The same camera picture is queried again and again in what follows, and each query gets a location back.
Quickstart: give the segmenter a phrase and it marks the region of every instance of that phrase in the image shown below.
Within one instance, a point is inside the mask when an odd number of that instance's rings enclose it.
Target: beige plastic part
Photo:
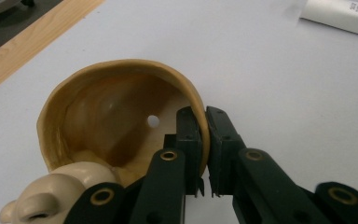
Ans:
[[[50,171],[77,161],[109,165],[126,187],[145,175],[164,134],[176,133],[177,110],[188,105],[200,125],[201,175],[210,136],[202,101],[187,78],[145,60],[86,67],[61,83],[42,109],[37,132],[45,163]]]
[[[115,171],[96,162],[76,162],[36,179],[0,213],[1,223],[63,223],[80,195],[103,182],[119,183]]]

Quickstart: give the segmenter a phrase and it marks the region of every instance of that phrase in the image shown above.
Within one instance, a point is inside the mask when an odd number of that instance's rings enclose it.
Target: white table surface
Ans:
[[[358,189],[358,35],[299,20],[303,5],[106,0],[0,85],[0,209],[48,173],[35,125],[51,91],[87,65],[126,58],[183,73],[299,186]],[[187,197],[186,224],[238,223],[207,177],[206,197]]]

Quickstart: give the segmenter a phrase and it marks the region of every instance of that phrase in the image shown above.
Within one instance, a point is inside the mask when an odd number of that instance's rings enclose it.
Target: brass screw insert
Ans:
[[[353,193],[342,188],[332,187],[328,190],[328,194],[340,203],[347,205],[355,205],[358,203],[358,199]]]
[[[104,188],[95,191],[89,200],[92,204],[101,206],[112,201],[113,197],[115,197],[115,192],[112,189]]]
[[[165,161],[174,161],[178,157],[178,154],[174,151],[165,151],[159,154],[159,156]]]
[[[246,152],[246,158],[251,161],[262,161],[264,160],[263,154],[256,150],[249,150]]]

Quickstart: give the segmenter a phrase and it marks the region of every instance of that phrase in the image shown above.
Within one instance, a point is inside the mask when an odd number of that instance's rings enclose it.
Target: black plastic bracket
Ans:
[[[333,223],[358,223],[358,191],[336,182],[318,185],[315,203]]]
[[[176,149],[186,155],[186,194],[195,195],[200,189],[204,195],[204,184],[200,178],[202,157],[202,140],[200,126],[194,117],[191,107],[185,107],[176,113]]]
[[[155,153],[130,224],[182,224],[185,215],[185,153],[165,148]]]
[[[208,169],[212,194],[232,195],[237,181],[238,152],[246,145],[225,111],[208,106],[206,117],[211,133]]]
[[[256,208],[262,223],[330,223],[268,153],[251,148],[241,150],[238,174],[241,180],[238,188],[247,192],[244,200]],[[239,203],[241,196],[234,195],[239,219],[249,216],[248,211],[238,207],[243,203]]]
[[[115,223],[124,198],[125,190],[118,184],[95,185],[77,200],[64,224]]]

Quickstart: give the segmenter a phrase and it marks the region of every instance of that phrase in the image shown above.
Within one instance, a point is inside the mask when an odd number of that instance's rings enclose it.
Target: hole in shell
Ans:
[[[150,115],[147,118],[147,124],[150,128],[157,128],[159,126],[159,118],[155,115]]]

